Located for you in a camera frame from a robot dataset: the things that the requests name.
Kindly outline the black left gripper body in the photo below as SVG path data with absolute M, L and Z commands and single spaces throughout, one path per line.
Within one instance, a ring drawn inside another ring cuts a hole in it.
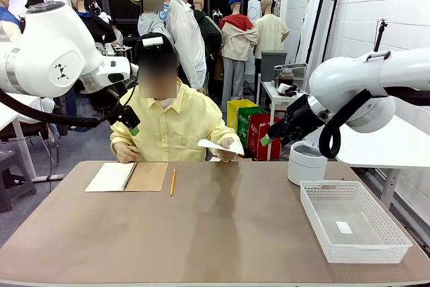
M 113 89 L 108 89 L 108 93 L 115 99 L 114 105 L 106 114 L 106 120 L 112 125 L 115 122 L 121 122 L 128 129 L 137 129 L 140 124 L 140 119 L 134 112 L 131 106 L 128 105 L 132 99 L 136 86 L 132 88 L 131 94 L 128 96 L 125 104 L 120 103 L 120 96 Z

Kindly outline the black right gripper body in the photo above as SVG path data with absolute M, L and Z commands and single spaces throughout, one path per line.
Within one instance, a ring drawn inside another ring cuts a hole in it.
M 287 145 L 304 138 L 316 130 L 316 116 L 308 103 L 308 95 L 302 95 L 286 109 L 283 119 L 269 127 L 269 140 L 280 139 Z

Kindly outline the person's right hand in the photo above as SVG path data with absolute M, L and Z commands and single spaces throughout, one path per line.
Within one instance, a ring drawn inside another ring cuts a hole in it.
M 140 151 L 126 142 L 117 142 L 113 148 L 120 163 L 134 163 L 140 160 Z

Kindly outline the person's left hand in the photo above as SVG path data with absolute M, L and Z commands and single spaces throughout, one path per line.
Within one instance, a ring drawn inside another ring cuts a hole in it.
M 225 163 L 232 161 L 237 155 L 235 152 L 229 151 L 230 145 L 232 143 L 234 143 L 234 138 L 232 137 L 223 138 L 218 143 L 222 147 L 222 149 L 217 150 L 218 156 L 220 160 L 224 161 Z

